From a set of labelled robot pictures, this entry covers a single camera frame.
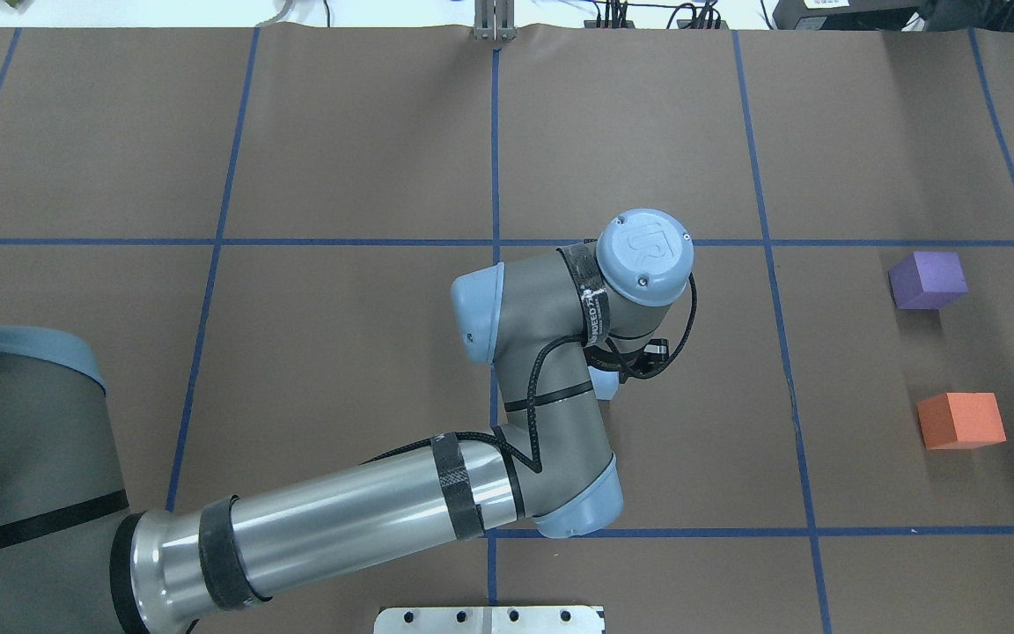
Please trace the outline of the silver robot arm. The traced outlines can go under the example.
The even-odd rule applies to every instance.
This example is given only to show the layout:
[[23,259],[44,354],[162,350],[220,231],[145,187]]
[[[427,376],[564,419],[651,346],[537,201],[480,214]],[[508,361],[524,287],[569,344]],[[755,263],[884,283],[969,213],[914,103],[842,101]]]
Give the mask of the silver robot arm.
[[89,346],[0,326],[0,633],[187,633],[518,520],[606,529],[624,500],[599,403],[679,354],[655,332],[695,291],[694,257],[679,220],[632,209],[594,241],[456,278],[459,336],[506,421],[186,515],[129,510]]

